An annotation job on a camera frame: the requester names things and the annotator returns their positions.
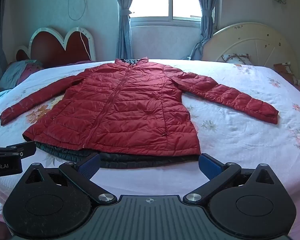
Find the red quilted puffer jacket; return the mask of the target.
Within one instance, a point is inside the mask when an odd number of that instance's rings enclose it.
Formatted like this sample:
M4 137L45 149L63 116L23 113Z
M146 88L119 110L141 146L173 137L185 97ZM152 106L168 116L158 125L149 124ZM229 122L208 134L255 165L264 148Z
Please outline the red quilted puffer jacket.
M23 133L57 158L78 162L99 153L101 166L115 169L197 161L199 139L183 93L271 124L278 121L278 111L264 101L211 77L143 58L117 59L53 82L5 109L0 122L6 125L61 96Z

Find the blue pink pillow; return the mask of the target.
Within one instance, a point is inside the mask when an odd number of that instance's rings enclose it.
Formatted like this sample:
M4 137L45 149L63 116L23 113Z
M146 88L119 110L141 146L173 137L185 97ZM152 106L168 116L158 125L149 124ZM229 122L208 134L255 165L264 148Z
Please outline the blue pink pillow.
M38 60L12 62L0 79L0 91L14 88L30 75L43 69L42 63Z

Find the white floral cushion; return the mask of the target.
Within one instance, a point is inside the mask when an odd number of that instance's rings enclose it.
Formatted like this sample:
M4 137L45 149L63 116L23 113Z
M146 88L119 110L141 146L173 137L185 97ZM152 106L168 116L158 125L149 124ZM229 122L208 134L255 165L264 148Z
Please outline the white floral cushion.
M221 59L225 63L252 65L249 54L223 54Z

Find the red heart-shaped headboard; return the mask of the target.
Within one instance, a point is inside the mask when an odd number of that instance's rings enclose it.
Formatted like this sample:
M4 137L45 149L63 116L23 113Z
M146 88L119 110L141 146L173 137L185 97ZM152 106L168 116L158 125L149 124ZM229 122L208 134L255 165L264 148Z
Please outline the red heart-shaped headboard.
M82 27L70 29L63 37L53 28L37 29L28 46L19 46L17 61L38 60L44 68L96 61L95 44L91 33Z

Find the red patterned cushion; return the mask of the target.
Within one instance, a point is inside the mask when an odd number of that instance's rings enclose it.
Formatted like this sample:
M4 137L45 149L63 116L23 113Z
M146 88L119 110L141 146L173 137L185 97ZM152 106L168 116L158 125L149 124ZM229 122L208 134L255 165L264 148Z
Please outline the red patterned cushion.
M298 80L296 76L293 74L289 62L274 64L274 70L279 75L281 75L286 81L288 81L291 85L294 86L300 85L300 80Z

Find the cream round headboard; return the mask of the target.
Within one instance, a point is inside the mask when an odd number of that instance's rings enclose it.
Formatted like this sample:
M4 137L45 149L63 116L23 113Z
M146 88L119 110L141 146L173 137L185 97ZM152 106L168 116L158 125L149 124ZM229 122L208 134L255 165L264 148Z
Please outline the cream round headboard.
M271 69L277 63L289 63L300 79L292 46L280 32L262 23L237 23L217 31L204 45L202 60L220 61L224 54L248 54L253 65Z

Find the right blue curtain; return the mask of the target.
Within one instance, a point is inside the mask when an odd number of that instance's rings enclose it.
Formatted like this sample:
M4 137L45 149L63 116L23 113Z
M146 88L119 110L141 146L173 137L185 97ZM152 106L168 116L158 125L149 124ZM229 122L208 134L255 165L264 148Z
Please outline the right blue curtain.
M196 43L190 53L190 60L200 60L203 56L203 48L213 34L212 11L218 0L198 0L202 12L200 19L200 41Z

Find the blue curtain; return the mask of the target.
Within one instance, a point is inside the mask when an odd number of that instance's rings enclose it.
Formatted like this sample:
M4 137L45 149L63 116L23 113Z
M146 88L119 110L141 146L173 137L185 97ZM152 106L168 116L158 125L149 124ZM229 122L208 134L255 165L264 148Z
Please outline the blue curtain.
M116 57L132 59L132 35L130 25L130 6L133 0L117 0L119 6L119 34L117 39Z
M190 53L190 60L200 60L203 56L203 48L213 34L212 11L218 0L198 0L202 12L200 19L200 41L196 43Z

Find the left blue curtain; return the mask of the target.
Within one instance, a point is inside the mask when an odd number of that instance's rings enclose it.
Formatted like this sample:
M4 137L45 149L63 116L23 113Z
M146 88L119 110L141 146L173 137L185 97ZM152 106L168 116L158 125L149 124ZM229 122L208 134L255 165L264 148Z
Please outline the left blue curtain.
M130 6L133 0L117 0L119 6L119 34L117 39L116 57L132 59L132 35L130 25Z

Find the window with white frame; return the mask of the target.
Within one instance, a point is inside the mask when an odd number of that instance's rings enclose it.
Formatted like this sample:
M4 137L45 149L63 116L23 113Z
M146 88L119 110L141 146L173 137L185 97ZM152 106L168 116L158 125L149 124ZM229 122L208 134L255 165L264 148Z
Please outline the window with white frame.
M132 26L177 25L198 27L202 16L199 0L133 0Z

